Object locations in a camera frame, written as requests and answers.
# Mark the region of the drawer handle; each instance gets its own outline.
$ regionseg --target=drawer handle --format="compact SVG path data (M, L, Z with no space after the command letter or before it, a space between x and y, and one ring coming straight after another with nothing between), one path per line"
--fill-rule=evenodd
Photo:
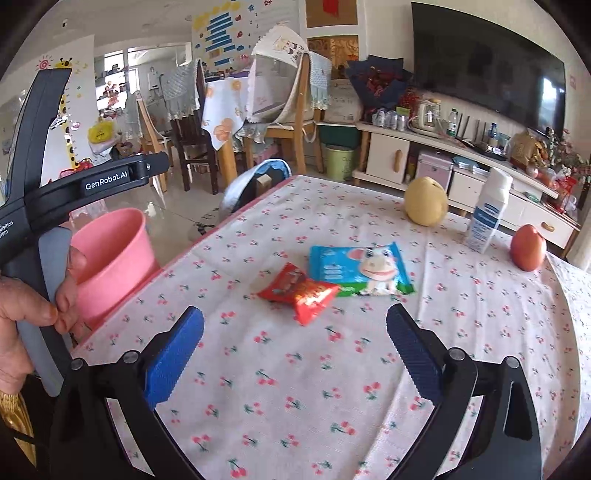
M542 228L544 230L548 230L549 232L554 232L556 230L556 228L554 228L552 225L548 225L546 222L542 222Z
M394 171L398 173L400 171L400 164L402 163L402 150L396 150L394 154Z

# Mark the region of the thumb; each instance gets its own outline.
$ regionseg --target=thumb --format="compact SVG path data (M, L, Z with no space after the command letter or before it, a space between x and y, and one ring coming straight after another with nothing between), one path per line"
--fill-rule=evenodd
M0 277L0 318L48 326L58 317L57 308L30 286L15 278Z

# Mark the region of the pink bucket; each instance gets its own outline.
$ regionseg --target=pink bucket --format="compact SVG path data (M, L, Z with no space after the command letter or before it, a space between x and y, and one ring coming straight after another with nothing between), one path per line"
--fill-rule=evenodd
M88 263L78 280L78 308L93 330L127 295L159 270L145 227L135 208L107 213L72 237Z

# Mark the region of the human hand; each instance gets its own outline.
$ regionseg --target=human hand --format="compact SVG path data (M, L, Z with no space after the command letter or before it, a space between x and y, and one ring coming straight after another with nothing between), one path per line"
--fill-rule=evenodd
M72 332L77 340L89 333L79 319L76 279L86 257L70 247L66 277L56 292L57 308L20 280L0 276L0 391L16 395L33 372L33 363L17 332L17 321L54 325L58 333Z

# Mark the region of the blue snack package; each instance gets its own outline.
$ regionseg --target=blue snack package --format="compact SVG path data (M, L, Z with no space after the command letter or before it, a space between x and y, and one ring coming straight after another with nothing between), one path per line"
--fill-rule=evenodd
M402 255L394 242L385 247L312 247L310 278L340 285L339 297L410 294Z

